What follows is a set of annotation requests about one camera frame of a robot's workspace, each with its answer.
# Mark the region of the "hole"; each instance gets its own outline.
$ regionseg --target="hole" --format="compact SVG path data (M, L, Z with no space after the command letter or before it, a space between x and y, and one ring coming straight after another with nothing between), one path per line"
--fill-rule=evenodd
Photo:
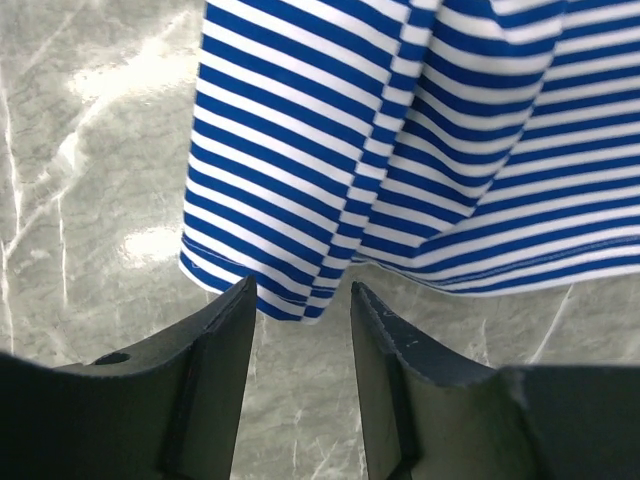
M131 358L131 355L128 353L122 352L114 352L109 355L105 355L104 357L100 357L98 360L93 362L94 365L113 365L116 363L126 362Z

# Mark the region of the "black plastic part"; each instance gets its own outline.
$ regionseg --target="black plastic part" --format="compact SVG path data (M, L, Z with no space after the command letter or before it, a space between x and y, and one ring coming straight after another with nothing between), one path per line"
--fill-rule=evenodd
M371 480L640 479L640 368L493 370L360 283L351 323Z
M255 309L248 278L91 365L0 352L0 478L228 480Z

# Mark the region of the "white stripe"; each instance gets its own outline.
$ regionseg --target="white stripe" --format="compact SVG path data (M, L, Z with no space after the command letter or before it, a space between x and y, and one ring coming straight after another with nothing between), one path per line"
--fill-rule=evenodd
M487 285L493 285L499 282L514 280L516 278L523 278L529 275L536 275L540 273L547 273L557 271L573 265L581 265L588 262L595 262L598 260L629 257L640 254L640 245L627 245L623 247L615 247L601 250L594 250L582 255L575 255L555 262L547 262L542 265L536 265L529 268L518 269L515 272L509 272L502 275L491 276L487 279L475 280L469 282L457 283L452 291L463 290L467 288L484 287Z
M533 100L540 91L540 83L519 88L484 88L458 82L434 68L425 70L429 80L456 97L482 105L508 105Z
M556 47L556 56L595 50L613 45L620 46L625 43L636 42L639 39L640 28L632 27L624 30L615 30L613 32L562 40L558 42L558 46Z
M315 17L324 20L327 23L336 25L354 35L358 35L371 45L378 47L390 54L395 54L400 48L400 42L395 38L385 35L376 30L371 25L363 22L359 18L352 17L337 8L331 7L326 3L317 0L281 0L284 3L296 7L305 13L309 13Z
M516 138L512 138L513 140L511 140L510 143L515 143ZM451 170L465 177L483 177L486 175L493 175L504 164L506 160L505 156L500 160L486 164L472 165L469 163L461 163L447 156L431 142L416 135L405 132L401 132L398 136L398 143L402 143L409 147L422 150L425 154L433 155L436 159L440 160Z
M268 250L265 250L265 251L268 251L271 255L278 257L280 260L282 260L282 262L289 263L290 265L295 265L298 268L298 270L301 270L313 276L318 274L319 269L316 266L311 265L307 263L305 260L301 258L297 258L287 252L283 252L283 250L277 245L269 244L263 238L260 238L257 235L251 232L248 232L246 229L242 229L241 227L238 227L237 225L233 225L231 224L231 222L228 222L217 215L207 212L200 207L196 207L194 205L191 205L190 203L186 203L185 212L207 223L216 225L217 227L220 227L220 228L225 228L222 225L225 225L225 226L231 225L232 229L228 230L228 232L231 233L232 235L239 236L239 238L242 238L247 242L253 243L256 247L260 248L261 250L265 250L265 248L268 248ZM294 293L301 294L301 295L308 295L309 292L311 291L309 287L299 284L298 282L294 281L293 279L285 275L282 271L276 268L273 268L270 265L265 265L264 263L259 262L255 258L249 257L248 255L231 248L229 245L226 245L214 238L211 238L208 235L203 234L202 232L194 230L188 225L185 225L184 233L187 235L188 238L191 238L194 242L198 242L199 244L210 249L212 252L215 252L214 255L215 254L220 255L223 258L226 258L227 260L233 263L243 265L256 272L261 272L267 275L272 280L279 282L283 287L285 287L286 289Z
M513 144L521 135L521 132L517 132L506 137L490 139L484 142L482 140L469 141L454 137L443 128L441 128L440 125L438 125L424 113L418 110L411 111L411 113L409 114L409 118L416 122L418 125L421 125L428 131L433 133L449 148L457 150L461 153L468 153L470 155L488 155L508 150L513 146Z
M315 67L309 63L303 62L279 50L267 47L261 43L250 40L231 30L214 25L205 20L202 25L202 33L208 37L214 38L222 43L226 43L240 51L246 52L254 57L260 58L267 62L273 63L279 67L289 70L297 75L301 75L309 80L334 90L347 98L351 98L372 110L378 110L380 107L380 99L375 95L362 90L355 85L342 80L324 70Z
M267 120L271 123L281 126L291 132L311 140L318 145L322 145L336 153L344 155L351 160L357 160L362 154L362 150L353 145L329 135L328 133L319 130L311 125L304 123L297 118L286 115L278 110L267 107L261 103L258 103L250 98L242 97L238 94L225 90L216 85L213 85L202 78L196 81L196 90L200 93L220 100L227 105L244 110L259 118Z
M513 15L516 13L533 10L558 0L492 0L491 6L494 12L499 15Z
M409 160L408 158L400 157L398 155L394 155L391 157L391 159L389 160L389 168L405 170L411 175L415 175L416 177L423 177L433 182L440 183L441 185L446 185L447 187L457 190L461 194L469 198L477 198L482 195L487 189L485 185L481 185L479 187L468 187L462 185L461 183L453 180L453 178L450 178L449 176L427 165L426 163L416 162L415 160ZM491 170L491 173L488 174L494 173L498 168L499 165L494 166L494 168Z
M409 220L420 225L428 225L431 228L439 231L443 231L451 227L451 224L449 222L440 220L439 218L436 218L433 215L429 215L428 213L416 212L415 210L411 210L410 208L391 205L390 203L381 202L380 200L378 200L373 205L372 210L374 212L384 213L392 217L404 218L405 220Z
M467 70L490 75L529 75L544 71L551 60L550 53L519 57L494 57L477 55L453 47L433 37L429 48L449 62Z
M430 107L458 127L480 132L491 132L505 127L522 125L529 118L530 114L530 110L521 110L519 112L502 113L491 117L476 117L453 110L422 87L416 88L416 96L424 100Z
M541 20L522 27L502 28L490 18L474 17L443 6L438 20L460 33L488 40L503 40L514 45L524 45L554 37L562 31L559 17Z
M353 50L349 50L348 48L344 48L337 43L327 40L325 37L316 35L304 28L300 28L297 25L286 22L278 17L274 17L273 15L265 13L262 10L258 10L257 8L253 8L238 0L225 0L220 8L232 13L238 18L242 18L267 30L271 30L274 33L283 34L283 32L286 32L284 36L289 40L298 42L301 45L312 48L324 55L329 55L345 65L356 68L360 72L379 81L380 83L385 83L387 81L389 73L385 68L376 65L369 59L355 53Z
M408 197L412 197L417 200L421 200L423 202L431 203L432 205L437 205L440 208L449 210L459 215L467 216L472 211L471 208L465 207L464 205L460 205L458 202L454 202L453 200L450 200L447 197L442 197L429 190L425 190L419 187L414 187L413 185L409 185L404 182L392 180L389 177L386 177L382 181L382 185L380 186L380 188L383 190L387 190L389 192L401 193Z
M514 185L509 188L501 188L499 190L491 190L484 199L484 205L490 205L495 202L509 200L511 198L521 198L526 195L536 193L562 191L570 187L578 185L598 185L602 181L621 180L625 178L637 178L640 176L640 165L634 167L611 168L603 174L602 171L577 173L572 175L556 176L548 180L531 181L525 184ZM640 195L640 187L635 187L636 192Z
M275 192L256 185L255 183L248 182L247 180L244 180L236 175L232 175L219 168L215 168L211 165L206 165L202 162L199 162L195 158L193 158L193 160L190 161L189 164L205 175L209 175L212 178L225 182L234 187L241 188L242 190L250 192L253 195L261 196L263 200L272 203L273 205L276 205L280 208L283 208L293 213L294 215L304 218L305 220L313 222L320 228L323 228L329 232L336 228L335 222L332 222L322 215L317 214L304 205L294 203ZM295 226L278 220L277 218L274 218L271 215L258 210L257 208L242 203L235 198L223 195L216 190L212 190L210 188L207 188L206 186L200 185L191 179L187 179L187 188L196 195L207 198L219 205L231 208L236 212L242 213L243 215L246 215L247 217L264 224L267 227L273 228L280 232L287 232L287 236L291 236L291 238L293 238L296 242L312 250L315 250L322 255L326 254L329 250L329 247L324 243L298 230L297 228L295 228Z
M248 83L254 87L261 88L269 93L290 100L293 103L297 103L312 112L319 115L323 115L340 125L349 127L363 136L369 136L371 134L372 127L367 122L360 120L344 110L329 105L322 100L318 100L316 97L312 97L300 90L278 82L272 78L265 77L259 73L247 70L234 63L231 63L223 58L216 57L209 52L202 52L200 62L207 67L224 73L232 78L238 79L241 82Z
M337 182L343 183L345 185L351 184L353 175L351 175L350 173L329 165L319 158L313 157L312 155L309 155L308 153L299 150L281 140L270 137L269 135L265 135L258 130L254 130L253 128L249 128L241 123L234 122L233 120L221 117L220 115L216 115L213 112L205 110L199 105L196 105L194 108L194 116L198 120L202 120L209 125L218 127L229 133L233 133L234 135L237 135L241 138L251 139L253 143L284 155L291 160L294 160L301 165L312 168L318 173L322 173L323 175L326 175L328 178L331 178Z
M533 172L544 172L554 168L570 167L585 163L601 162L603 160L615 160L635 156L640 147L638 144L623 145L621 147L600 148L589 152L578 152L570 155L550 157L535 162L507 164L497 175L497 178L510 178Z
M595 127L579 132L552 134L543 138L534 138L519 142L513 149L512 155L593 142L607 138L623 137L638 132L640 132L640 122L612 125L609 127Z
M411 211L404 214L405 218L407 218L411 214L410 212ZM499 212L495 215L499 217L501 214L502 214L502 218L500 218L500 221L512 220L514 218L513 216L508 216L507 214L503 214L503 212ZM529 238L535 235L542 235L544 233L549 233L549 232L553 232L553 231L564 229L564 228L571 228L579 225L588 225L590 223L601 222L606 220L611 221L614 219L625 218L625 217L639 215L639 214L640 214L639 206L618 208L615 210L589 212L589 213L574 215L568 218L560 218L557 220L540 222L536 225L527 225L520 228L514 228L511 230L507 230L505 232L490 233L488 235L485 235L473 240L467 240L467 241L458 242L452 245L448 245L436 251L422 253L420 255L415 256L414 258L404 258L400 255L396 255L390 252L380 252L373 249L365 249L364 247L361 247L361 252L363 254L369 255L373 258L377 258L382 261L395 263L401 267L408 267L412 269L424 268L425 266L431 265L433 263L436 263L446 258L453 258L467 252L474 252L474 251L481 250L483 248L486 248L488 245L502 245L508 242L512 242L514 240L521 239L521 238ZM457 232L463 231L463 229L465 231L473 230L475 228L480 227L482 225L483 220L484 220L484 217L470 218L466 222L459 223L449 233L451 234L457 233Z
M493 281L497 273L501 270L512 269L515 264L518 266L515 270L512 270L512 272L518 273L522 271L521 267L531 266L532 264L540 262L540 256L547 257L548 260L550 260L554 256L561 255L560 252L563 250L576 249L577 253L577 250L581 247L587 248L589 245L597 244L601 242L603 238L612 239L626 236L638 236L640 240L640 226L610 228L571 238L563 238L541 245L534 245L532 247L510 250L507 253L496 255L489 259L470 262L454 268L438 271L435 274L429 274L428 278L430 282L437 282L439 280L464 275L465 277L468 276L468 278L464 279L465 282L474 280L481 281L489 278ZM461 283L456 282L456 288L458 288L460 284Z
M590 83L578 87L562 88L549 92L541 92L536 99L536 105L554 105L570 100L587 99L599 95L609 95L619 92L627 92L640 88L640 75L606 80L604 82Z
M640 2L629 2L619 5L592 8L581 12L568 13L564 17L564 28L583 27L585 25L597 25L604 22L612 22L622 18L640 15Z
M200 135L196 131L191 132L191 140L203 150L216 153L221 157L239 163L240 165L244 165L269 177L277 178L281 182L288 184L290 187L295 188L296 190L307 193L308 195L311 195L315 198L322 199L323 203L329 205L332 208L335 208L337 210L341 210L342 208L344 208L345 201L343 198L327 192L318 185L308 182L307 180L297 177L285 170L282 170L281 168L278 168L271 163L265 162L264 160L260 160L256 157L252 157L251 155L247 155L246 153L243 153L239 150L235 150L223 143L216 142L215 140Z
M574 108L558 113L549 113L546 115L534 115L527 122L527 131L536 128L555 127L557 125L566 125L573 122L583 122L586 120L595 120L599 118L615 117L625 113L635 113L640 111L640 99L625 100L623 102L612 102L605 105L597 105L595 107Z
M624 53L553 67L549 69L544 78L546 81L561 80L638 65L640 65L640 53Z
M182 251L185 256L197 266L197 268L201 268L206 273L211 276L221 278L231 284L235 284L241 280L240 277L233 275L232 273L227 272L224 269L221 269L217 265L214 265L211 262L208 262L203 257L199 256L196 252L190 250L188 245L183 243ZM217 289L213 289L211 287L206 286L203 282L201 282L193 273L191 273L184 265L181 265L182 271L194 282L198 285L202 286L206 290L214 291L216 293L222 293ZM271 290L264 288L262 285L257 286L257 293L261 299L263 299L266 303L286 312L290 315L302 315L304 313L305 305L299 305L297 303L291 303L290 301L282 299L280 296L273 293Z
M409 8L393 0L360 0L396 22L404 23L409 16Z

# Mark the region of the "marble floor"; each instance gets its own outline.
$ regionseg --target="marble floor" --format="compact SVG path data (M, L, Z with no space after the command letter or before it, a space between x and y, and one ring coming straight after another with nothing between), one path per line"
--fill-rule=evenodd
M202 7L0 4L0 348L88 362L211 300L176 258ZM640 363L640 276L493 299L347 277L318 325L258 318L232 478L364 478L354 279L486 364Z

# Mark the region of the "blue and white striped fabric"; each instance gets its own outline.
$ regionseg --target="blue and white striped fabric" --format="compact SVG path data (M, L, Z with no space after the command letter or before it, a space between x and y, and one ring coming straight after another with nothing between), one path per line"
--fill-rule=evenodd
M640 1L209 0L181 253L313 323L374 262L466 295L640 271Z

